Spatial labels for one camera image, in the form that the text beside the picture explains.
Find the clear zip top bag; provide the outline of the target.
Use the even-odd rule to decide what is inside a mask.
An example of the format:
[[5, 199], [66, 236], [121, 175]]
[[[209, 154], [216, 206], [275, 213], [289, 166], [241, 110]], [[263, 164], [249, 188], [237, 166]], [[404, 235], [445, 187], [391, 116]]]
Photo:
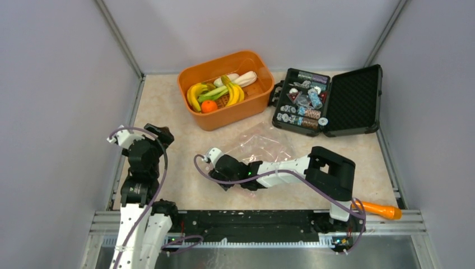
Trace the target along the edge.
[[263, 122], [242, 131], [221, 150], [245, 164], [288, 161], [296, 157], [294, 147], [283, 131]]

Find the green leafy vegetable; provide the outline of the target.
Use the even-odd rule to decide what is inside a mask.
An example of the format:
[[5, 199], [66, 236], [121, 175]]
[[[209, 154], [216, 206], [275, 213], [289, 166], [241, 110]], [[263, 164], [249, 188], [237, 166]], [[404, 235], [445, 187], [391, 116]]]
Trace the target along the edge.
[[228, 88], [226, 86], [221, 86], [216, 89], [213, 89], [205, 94], [201, 94], [198, 96], [198, 102], [203, 103], [205, 100], [217, 100], [221, 96], [227, 94], [229, 92]]

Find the orange plastic basket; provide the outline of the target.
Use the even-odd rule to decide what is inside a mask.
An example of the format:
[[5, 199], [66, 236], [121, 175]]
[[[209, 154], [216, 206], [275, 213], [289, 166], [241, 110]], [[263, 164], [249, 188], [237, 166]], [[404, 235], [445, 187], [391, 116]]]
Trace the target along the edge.
[[257, 53], [242, 50], [186, 68], [177, 83], [197, 125], [212, 131], [261, 113], [274, 78]]

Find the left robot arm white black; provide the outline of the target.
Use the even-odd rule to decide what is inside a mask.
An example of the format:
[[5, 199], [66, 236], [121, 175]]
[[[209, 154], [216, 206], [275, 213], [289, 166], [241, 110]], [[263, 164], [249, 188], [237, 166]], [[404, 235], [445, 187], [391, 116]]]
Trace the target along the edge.
[[129, 168], [120, 188], [120, 222], [110, 268], [155, 268], [165, 236], [180, 223], [176, 204], [158, 200], [168, 169], [168, 127], [120, 126], [107, 141], [122, 148]]

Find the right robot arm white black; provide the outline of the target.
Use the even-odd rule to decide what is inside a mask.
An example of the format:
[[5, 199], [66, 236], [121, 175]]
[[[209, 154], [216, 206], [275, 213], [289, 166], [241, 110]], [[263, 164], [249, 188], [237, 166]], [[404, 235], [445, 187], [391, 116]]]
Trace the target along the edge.
[[364, 210], [351, 210], [357, 202], [353, 197], [355, 162], [324, 147], [314, 146], [308, 155], [293, 160], [248, 164], [213, 147], [203, 159], [212, 167], [208, 176], [224, 189], [239, 185], [257, 191], [283, 184], [306, 184], [330, 202], [328, 222], [336, 231], [348, 227], [351, 216], [362, 224], [366, 220]]

